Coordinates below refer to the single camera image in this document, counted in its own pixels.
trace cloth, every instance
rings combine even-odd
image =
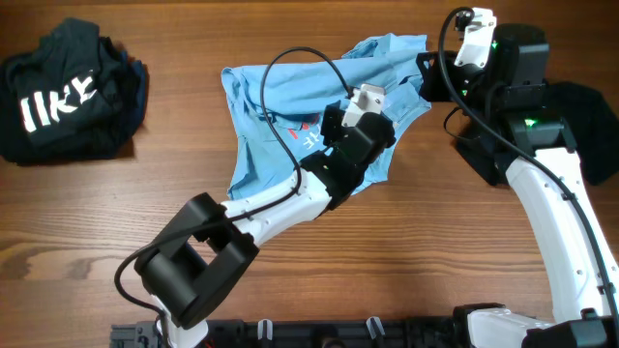
[[[430,103],[418,92],[423,82],[416,64],[426,51],[426,36],[371,37],[334,63],[350,86],[384,87],[383,113],[394,121],[396,138]],[[238,157],[228,190],[231,199],[256,194],[285,180],[292,163],[269,129],[260,107],[260,81],[265,66],[225,68],[221,82],[238,136]],[[325,63],[279,64],[269,71],[265,103],[274,126],[297,160],[323,150],[320,125],[325,107],[345,97],[337,75]],[[347,106],[343,100],[341,106]],[[355,193],[387,180],[395,145],[369,166]]]
[[[146,71],[99,27],[69,18],[0,67],[0,154],[8,161],[112,158],[144,118]]]
[[[619,121],[600,92],[561,82],[548,87],[545,105],[570,125],[587,182],[601,184],[619,171]]]

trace blue t-shirt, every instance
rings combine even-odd
[[[385,88],[383,114],[394,122],[396,139],[430,103],[419,96],[423,82],[417,54],[426,51],[426,36],[371,37],[334,61],[346,83]],[[293,165],[267,125],[260,107],[260,82],[266,66],[225,68],[221,82],[238,135],[239,150],[228,196],[245,198],[285,180]],[[297,160],[325,148],[320,125],[325,107],[346,92],[325,62],[274,65],[267,77],[264,100],[273,124]],[[343,100],[342,107],[348,101]],[[396,146],[372,163],[355,193],[387,180]]]

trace white plastic part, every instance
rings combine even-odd
[[[475,16],[464,29],[464,42],[457,53],[456,66],[475,64],[483,68],[492,45],[496,17],[490,9],[473,8]]]
[[[301,187],[297,194],[249,219],[235,221],[234,225],[241,232],[250,233],[253,242],[260,247],[290,226],[318,218],[331,202],[331,196],[327,192],[327,187],[313,173],[301,169],[301,178]],[[296,181],[295,172],[280,184],[252,197],[225,201],[221,204],[226,208],[225,214],[228,217],[236,217],[284,197],[295,187]]]
[[[575,193],[600,246],[610,281],[617,286],[617,263],[596,219],[580,174],[580,158],[565,148],[538,150],[536,159],[548,167]],[[589,239],[563,191],[540,169],[518,158],[507,170],[507,179],[524,206],[544,258],[550,282],[554,320],[563,323],[581,319],[580,311],[594,308],[598,315],[610,315],[598,266]]]
[[[509,309],[480,309],[467,317],[468,333],[476,348],[520,348],[526,331],[553,324],[513,314]]]
[[[167,324],[167,338],[172,348],[193,348],[196,347],[209,333],[209,327],[206,320],[202,320],[196,326],[189,330],[179,328],[172,322],[170,312],[167,307],[161,302],[157,296],[153,296],[157,306],[165,310],[165,320]],[[162,332],[162,321],[157,321],[157,330]]]
[[[344,127],[355,127],[366,112],[380,115],[385,103],[385,89],[364,83],[361,89],[355,88],[350,104],[346,107],[341,124]]]

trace table top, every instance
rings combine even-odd
[[[545,29],[547,76],[604,93],[619,110],[619,3],[472,1],[499,22]],[[0,58],[32,50],[67,16],[94,21],[150,74],[146,119],[119,159],[18,167],[0,162],[0,341],[4,347],[106,347],[112,324],[152,320],[112,277],[190,198],[227,199],[237,141],[224,67],[266,64],[294,45],[340,57],[386,33],[438,31],[454,1],[0,0]],[[456,40],[448,47],[457,48]],[[311,62],[295,54],[287,62]],[[506,304],[551,318],[545,267],[508,188],[489,187],[442,130],[434,104],[398,144],[389,182],[265,245],[212,318],[402,318],[455,305]],[[456,128],[466,123],[456,117]],[[619,250],[619,176],[588,187]],[[197,246],[208,256],[206,248]],[[138,277],[124,283],[146,298]]]

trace green led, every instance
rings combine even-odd
[[[526,127],[533,127],[533,125],[535,125],[536,123],[538,123],[538,120],[524,119],[524,124],[526,125]]]

